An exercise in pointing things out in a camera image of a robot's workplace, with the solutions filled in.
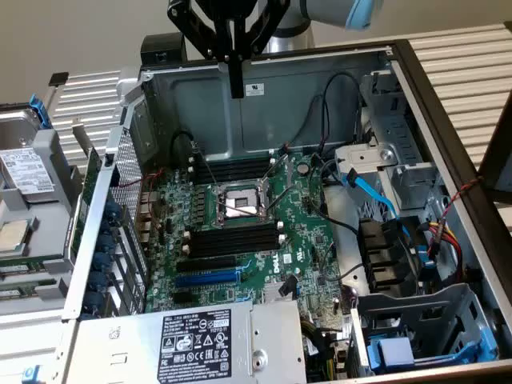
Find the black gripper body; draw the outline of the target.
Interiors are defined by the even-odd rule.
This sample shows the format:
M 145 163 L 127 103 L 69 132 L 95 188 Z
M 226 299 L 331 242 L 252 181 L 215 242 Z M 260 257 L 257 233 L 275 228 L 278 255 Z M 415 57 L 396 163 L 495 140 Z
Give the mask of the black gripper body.
M 196 3 L 210 20 L 235 20 L 248 18 L 258 2 L 197 0 Z

